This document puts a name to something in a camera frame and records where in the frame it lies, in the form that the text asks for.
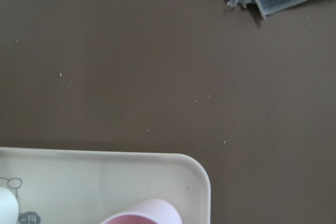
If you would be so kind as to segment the pink cup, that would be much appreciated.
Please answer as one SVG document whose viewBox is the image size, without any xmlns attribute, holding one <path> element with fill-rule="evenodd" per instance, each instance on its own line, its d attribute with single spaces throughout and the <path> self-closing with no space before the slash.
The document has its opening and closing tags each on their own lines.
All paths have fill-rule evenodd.
<svg viewBox="0 0 336 224">
<path fill-rule="evenodd" d="M 108 217 L 101 223 L 183 223 L 176 208 L 163 199 L 153 198 L 142 201 L 117 214 Z"/>
</svg>

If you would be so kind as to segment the cream white cup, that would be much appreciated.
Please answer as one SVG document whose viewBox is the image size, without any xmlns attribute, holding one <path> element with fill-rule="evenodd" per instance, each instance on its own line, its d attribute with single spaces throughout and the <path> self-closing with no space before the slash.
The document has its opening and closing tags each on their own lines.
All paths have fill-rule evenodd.
<svg viewBox="0 0 336 224">
<path fill-rule="evenodd" d="M 18 201 L 7 188 L 1 187 L 1 223 L 16 224 L 19 216 Z"/>
</svg>

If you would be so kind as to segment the cream rabbit tray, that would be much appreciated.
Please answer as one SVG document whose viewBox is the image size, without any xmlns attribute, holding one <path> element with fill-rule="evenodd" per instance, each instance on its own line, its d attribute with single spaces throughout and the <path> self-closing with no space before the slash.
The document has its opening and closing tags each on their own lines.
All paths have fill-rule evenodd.
<svg viewBox="0 0 336 224">
<path fill-rule="evenodd" d="M 18 200 L 19 223 L 101 223 L 152 198 L 183 223 L 211 221 L 208 174 L 184 154 L 2 147 L 1 186 Z"/>
</svg>

